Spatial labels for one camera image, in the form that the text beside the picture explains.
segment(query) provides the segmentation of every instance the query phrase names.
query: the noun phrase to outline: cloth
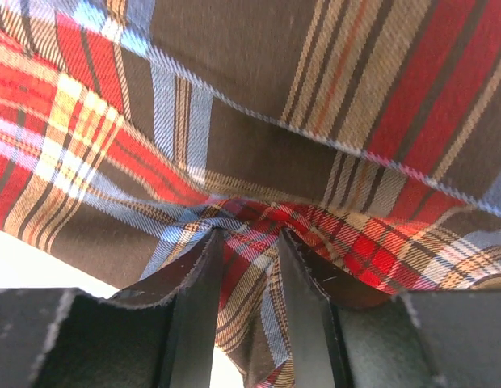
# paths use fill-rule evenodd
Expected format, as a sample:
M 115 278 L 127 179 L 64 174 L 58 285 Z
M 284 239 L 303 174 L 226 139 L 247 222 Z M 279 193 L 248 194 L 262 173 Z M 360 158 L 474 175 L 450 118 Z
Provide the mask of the cloth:
M 501 0 L 0 0 L 0 229 L 121 288 L 214 226 L 249 387 L 293 385 L 280 228 L 501 286 Z

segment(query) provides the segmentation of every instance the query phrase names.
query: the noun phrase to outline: tartan fabric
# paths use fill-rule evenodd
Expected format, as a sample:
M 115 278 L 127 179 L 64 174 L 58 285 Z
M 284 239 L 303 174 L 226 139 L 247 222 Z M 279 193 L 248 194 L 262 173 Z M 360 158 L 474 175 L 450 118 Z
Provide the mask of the tartan fabric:
M 247 386 L 293 385 L 281 227 L 501 286 L 501 0 L 0 0 L 0 229 L 125 287 L 214 226 Z

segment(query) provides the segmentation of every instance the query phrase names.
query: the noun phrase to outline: plaid cloth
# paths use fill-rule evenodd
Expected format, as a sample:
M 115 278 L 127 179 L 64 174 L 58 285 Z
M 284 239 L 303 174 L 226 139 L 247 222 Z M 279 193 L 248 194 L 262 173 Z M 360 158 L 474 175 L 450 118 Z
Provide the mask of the plaid cloth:
M 214 226 L 246 386 L 293 386 L 282 227 L 501 286 L 501 0 L 0 0 L 0 229 L 125 287 Z

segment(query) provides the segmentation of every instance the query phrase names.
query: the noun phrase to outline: white background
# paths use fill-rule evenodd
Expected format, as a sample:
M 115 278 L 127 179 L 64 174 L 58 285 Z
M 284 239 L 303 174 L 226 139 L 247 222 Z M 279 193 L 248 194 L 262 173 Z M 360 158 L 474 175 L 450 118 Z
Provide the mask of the white background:
M 0 289 L 79 287 L 96 297 L 110 297 L 114 287 L 62 263 L 0 231 Z M 213 353 L 211 387 L 243 387 L 242 377 L 219 349 Z

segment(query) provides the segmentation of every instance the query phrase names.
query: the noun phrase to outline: orange stripe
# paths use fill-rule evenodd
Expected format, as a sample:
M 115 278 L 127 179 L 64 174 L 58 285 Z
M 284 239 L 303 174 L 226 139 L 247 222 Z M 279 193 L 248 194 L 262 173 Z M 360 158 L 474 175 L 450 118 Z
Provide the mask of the orange stripe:
M 349 53 L 351 52 L 351 47 L 352 44 L 356 38 L 356 32 L 358 31 L 358 28 L 360 26 L 360 23 L 362 22 L 362 18 L 364 17 L 365 9 L 367 7 L 368 0 L 362 0 L 362 3 L 360 4 L 360 9 L 358 10 L 358 14 L 356 15 L 355 22 L 353 23 L 353 27 L 349 33 L 349 36 L 347 37 L 346 44 L 344 45 L 342 55 L 340 56 L 339 63 L 337 63 L 337 68 L 335 69 L 335 74 L 333 74 L 333 79 L 331 80 L 331 86 L 330 90 L 328 91 L 328 94 L 326 96 L 326 99 L 324 101 L 324 107 L 322 108 L 321 113 L 319 114 L 317 124 L 314 127 L 313 133 L 318 133 L 321 124 L 324 121 L 324 118 L 326 117 L 328 113 L 328 109 L 330 107 L 330 102 L 333 99 L 333 95 L 335 94 L 337 90 L 337 83 L 340 80 L 340 76 L 342 75 L 344 64 L 346 63 L 347 57 L 349 56 Z

